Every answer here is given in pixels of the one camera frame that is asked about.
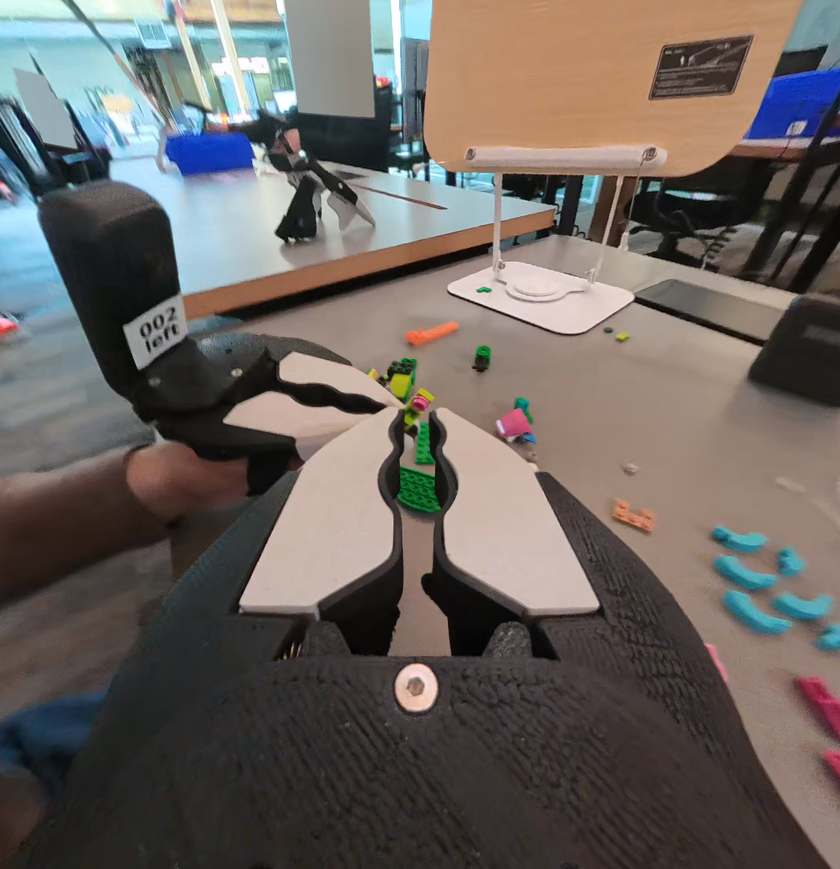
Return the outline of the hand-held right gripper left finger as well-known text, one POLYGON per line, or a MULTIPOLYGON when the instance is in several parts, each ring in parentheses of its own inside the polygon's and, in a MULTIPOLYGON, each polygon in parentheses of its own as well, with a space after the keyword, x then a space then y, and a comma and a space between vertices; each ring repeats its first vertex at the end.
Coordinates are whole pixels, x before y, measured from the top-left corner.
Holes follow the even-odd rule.
POLYGON ((241 614, 321 617, 395 552, 393 496, 382 473, 399 461, 403 412, 388 407, 308 459, 243 590, 241 614))

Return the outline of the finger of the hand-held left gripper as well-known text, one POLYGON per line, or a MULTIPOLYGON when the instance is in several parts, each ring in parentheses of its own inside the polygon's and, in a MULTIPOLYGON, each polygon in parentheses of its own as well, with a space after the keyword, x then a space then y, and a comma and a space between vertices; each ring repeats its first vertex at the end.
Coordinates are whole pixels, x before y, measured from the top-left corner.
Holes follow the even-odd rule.
POLYGON ((360 369, 307 353, 285 355, 276 364, 276 379, 284 392, 311 407, 346 412, 403 409, 402 401, 360 369))
POLYGON ((284 393, 263 392, 236 404, 223 422, 238 429, 293 438, 296 442, 332 440, 386 408, 351 411, 331 405, 310 406, 284 393))

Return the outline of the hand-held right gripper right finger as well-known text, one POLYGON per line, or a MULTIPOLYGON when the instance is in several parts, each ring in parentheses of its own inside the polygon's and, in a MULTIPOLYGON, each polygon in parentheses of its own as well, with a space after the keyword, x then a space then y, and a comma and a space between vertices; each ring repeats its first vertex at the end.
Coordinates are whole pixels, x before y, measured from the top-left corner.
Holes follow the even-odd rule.
POLYGON ((599 611, 599 599, 534 467, 447 408, 434 412, 441 564, 527 617, 599 611))

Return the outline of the dark green lego build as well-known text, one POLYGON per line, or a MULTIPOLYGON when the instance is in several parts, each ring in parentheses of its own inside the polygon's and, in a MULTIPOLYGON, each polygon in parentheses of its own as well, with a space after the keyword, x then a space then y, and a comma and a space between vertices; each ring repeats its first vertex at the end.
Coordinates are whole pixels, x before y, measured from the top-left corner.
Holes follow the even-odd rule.
POLYGON ((404 357, 393 361, 386 372, 369 368, 366 375, 388 390, 400 403, 406 404, 414 392, 417 359, 404 357))

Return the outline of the green wedge build pink studs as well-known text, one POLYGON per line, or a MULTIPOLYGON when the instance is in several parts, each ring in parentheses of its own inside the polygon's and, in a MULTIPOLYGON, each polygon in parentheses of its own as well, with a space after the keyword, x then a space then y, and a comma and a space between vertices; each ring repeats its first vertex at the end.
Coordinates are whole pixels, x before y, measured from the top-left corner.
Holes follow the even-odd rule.
POLYGON ((435 397, 422 387, 407 396, 403 406, 403 430, 405 434, 411 436, 417 434, 421 418, 434 401, 435 397))

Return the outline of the person's left forearm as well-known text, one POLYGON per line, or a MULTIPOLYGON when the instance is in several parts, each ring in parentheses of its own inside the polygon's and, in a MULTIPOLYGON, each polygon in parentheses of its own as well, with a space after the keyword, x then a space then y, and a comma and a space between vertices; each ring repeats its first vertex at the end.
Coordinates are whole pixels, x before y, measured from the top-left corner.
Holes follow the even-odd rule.
POLYGON ((167 521, 132 489, 154 447, 0 479, 0 610, 67 576, 165 538, 167 521))

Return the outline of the pink lego assembly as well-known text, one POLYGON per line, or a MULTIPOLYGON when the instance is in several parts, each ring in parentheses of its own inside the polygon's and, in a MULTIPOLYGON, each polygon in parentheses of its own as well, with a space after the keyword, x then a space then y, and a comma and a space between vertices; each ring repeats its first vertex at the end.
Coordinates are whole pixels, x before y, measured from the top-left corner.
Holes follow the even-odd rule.
POLYGON ((530 412, 530 402, 525 397, 517 397, 513 409, 495 422, 495 432, 506 442, 516 440, 536 444, 534 418, 530 412))

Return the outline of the orange brown lego plate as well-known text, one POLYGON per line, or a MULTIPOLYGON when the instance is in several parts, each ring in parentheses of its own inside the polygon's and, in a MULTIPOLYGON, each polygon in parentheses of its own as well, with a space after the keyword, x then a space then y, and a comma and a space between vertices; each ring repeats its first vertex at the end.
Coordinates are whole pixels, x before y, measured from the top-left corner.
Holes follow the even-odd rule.
POLYGON ((652 510, 647 508, 632 509, 629 502, 621 499, 612 501, 611 517, 620 524, 633 527, 646 535, 650 535, 654 531, 656 515, 652 510))

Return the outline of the person's left hand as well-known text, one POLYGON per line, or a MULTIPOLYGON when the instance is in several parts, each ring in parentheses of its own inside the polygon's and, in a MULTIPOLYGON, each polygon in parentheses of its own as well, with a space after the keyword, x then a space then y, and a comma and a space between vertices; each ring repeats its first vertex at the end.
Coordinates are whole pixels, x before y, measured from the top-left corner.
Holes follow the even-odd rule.
POLYGON ((167 524, 199 509, 237 503, 249 493, 246 460, 205 460, 177 442, 136 449, 124 465, 134 499, 167 524))

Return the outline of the blue storage bin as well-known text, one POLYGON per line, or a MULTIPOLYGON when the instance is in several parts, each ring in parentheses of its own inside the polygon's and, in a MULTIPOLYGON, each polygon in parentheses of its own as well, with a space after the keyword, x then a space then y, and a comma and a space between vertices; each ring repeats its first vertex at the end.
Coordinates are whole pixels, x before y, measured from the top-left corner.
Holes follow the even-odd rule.
POLYGON ((774 78, 746 140, 811 138, 840 90, 840 66, 774 78))
POLYGON ((169 136, 165 140, 165 158, 182 177, 254 168, 252 144, 237 132, 169 136))

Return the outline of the spare hand-held gripper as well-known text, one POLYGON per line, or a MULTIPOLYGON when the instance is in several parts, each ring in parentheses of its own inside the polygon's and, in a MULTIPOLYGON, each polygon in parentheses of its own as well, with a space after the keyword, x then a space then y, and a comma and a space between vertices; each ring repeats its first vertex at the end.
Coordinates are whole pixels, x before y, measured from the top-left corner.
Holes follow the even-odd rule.
POLYGON ((347 181, 324 168, 317 159, 300 147, 298 132, 281 115, 262 111, 257 118, 261 144, 273 168, 287 178, 294 196, 275 230, 275 236, 285 244, 313 241, 322 217, 323 204, 332 209, 339 230, 360 218, 371 227, 375 219, 347 181))

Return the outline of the group of teal curved bricks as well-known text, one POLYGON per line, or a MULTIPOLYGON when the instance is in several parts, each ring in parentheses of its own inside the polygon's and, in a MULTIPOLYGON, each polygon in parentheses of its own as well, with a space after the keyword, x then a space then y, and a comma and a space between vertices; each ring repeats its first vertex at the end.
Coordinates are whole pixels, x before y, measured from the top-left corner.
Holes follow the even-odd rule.
POLYGON ((724 589, 723 611, 760 638, 799 633, 822 654, 840 655, 839 597, 812 576, 800 549, 759 532, 714 525, 711 568, 724 589))

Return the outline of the black charging case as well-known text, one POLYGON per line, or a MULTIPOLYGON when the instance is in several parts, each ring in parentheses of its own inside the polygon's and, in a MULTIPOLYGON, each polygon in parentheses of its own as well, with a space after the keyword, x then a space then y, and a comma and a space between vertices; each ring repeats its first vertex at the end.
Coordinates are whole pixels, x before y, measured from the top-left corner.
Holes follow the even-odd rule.
POLYGON ((840 298, 795 298, 751 364, 747 380, 840 408, 840 298))

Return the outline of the person's leg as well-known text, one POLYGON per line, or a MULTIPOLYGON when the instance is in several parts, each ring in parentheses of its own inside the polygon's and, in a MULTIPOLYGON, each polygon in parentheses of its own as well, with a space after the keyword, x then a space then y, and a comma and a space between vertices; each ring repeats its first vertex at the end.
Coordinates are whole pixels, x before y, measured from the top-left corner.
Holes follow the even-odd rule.
POLYGON ((90 736, 106 689, 63 696, 0 720, 0 774, 29 774, 45 798, 62 796, 73 761, 90 736))

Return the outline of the wooden desk lamp white base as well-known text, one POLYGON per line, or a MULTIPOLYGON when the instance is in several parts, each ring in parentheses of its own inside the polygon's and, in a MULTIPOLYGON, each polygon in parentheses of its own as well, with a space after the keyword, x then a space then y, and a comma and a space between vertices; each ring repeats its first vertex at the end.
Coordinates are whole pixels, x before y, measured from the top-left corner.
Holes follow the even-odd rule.
POLYGON ((501 256, 505 174, 678 178, 740 143, 794 28, 797 1, 434 2, 424 139, 442 168, 494 176, 490 266, 451 296, 558 335, 634 294, 501 256), (478 295, 479 286, 493 288, 478 295))

